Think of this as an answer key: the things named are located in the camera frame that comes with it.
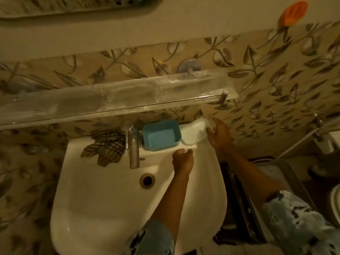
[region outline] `blue soap dish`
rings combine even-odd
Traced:
[[[167,120],[147,124],[143,128],[146,149],[159,151],[173,148],[181,140],[181,131],[176,120]]]

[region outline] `printed shirt sleeve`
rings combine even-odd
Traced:
[[[340,230],[294,194],[280,191],[262,211],[285,254],[340,255]]]
[[[139,232],[130,236],[120,255],[173,255],[174,242],[168,228],[150,219]]]

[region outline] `orange object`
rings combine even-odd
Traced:
[[[290,27],[302,19],[308,9],[307,1],[298,1],[289,6],[280,17],[279,24],[281,27]]]

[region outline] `checkered cloth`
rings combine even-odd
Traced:
[[[94,131],[90,136],[95,142],[88,145],[80,157],[93,157],[98,154],[97,164],[102,167],[120,161],[125,151],[125,135],[123,133],[112,130]]]

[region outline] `washbasin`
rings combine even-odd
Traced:
[[[152,152],[141,148],[140,168],[129,169],[128,152],[118,164],[97,165],[98,156],[80,158],[93,143],[72,139],[67,146],[51,216],[51,236],[60,255],[116,255],[125,240],[143,227],[173,178],[172,154],[177,147]],[[226,214],[227,196],[215,152],[209,142],[190,146],[190,174],[175,254],[209,241]],[[143,177],[150,178],[143,182]]]

